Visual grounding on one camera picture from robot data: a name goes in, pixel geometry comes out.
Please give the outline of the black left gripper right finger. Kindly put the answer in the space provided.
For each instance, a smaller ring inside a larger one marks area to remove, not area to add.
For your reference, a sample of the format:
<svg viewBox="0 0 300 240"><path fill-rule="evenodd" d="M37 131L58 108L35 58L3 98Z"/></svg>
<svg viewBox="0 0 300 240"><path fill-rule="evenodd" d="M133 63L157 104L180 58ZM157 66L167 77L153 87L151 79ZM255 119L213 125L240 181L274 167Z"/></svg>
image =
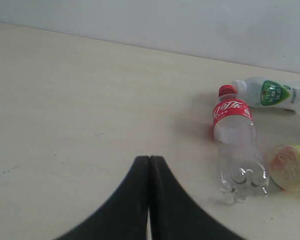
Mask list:
<svg viewBox="0 0 300 240"><path fill-rule="evenodd" d="M241 240L183 189L162 156L149 158L149 218L153 240Z"/></svg>

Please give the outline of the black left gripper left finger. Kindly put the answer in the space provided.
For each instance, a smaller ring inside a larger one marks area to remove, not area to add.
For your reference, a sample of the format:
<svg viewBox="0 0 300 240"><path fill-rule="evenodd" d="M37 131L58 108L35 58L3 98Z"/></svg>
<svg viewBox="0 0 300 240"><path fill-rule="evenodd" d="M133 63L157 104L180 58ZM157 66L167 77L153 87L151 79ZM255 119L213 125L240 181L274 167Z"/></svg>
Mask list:
<svg viewBox="0 0 300 240"><path fill-rule="evenodd" d="M148 156L137 156L115 192L59 240L146 240Z"/></svg>

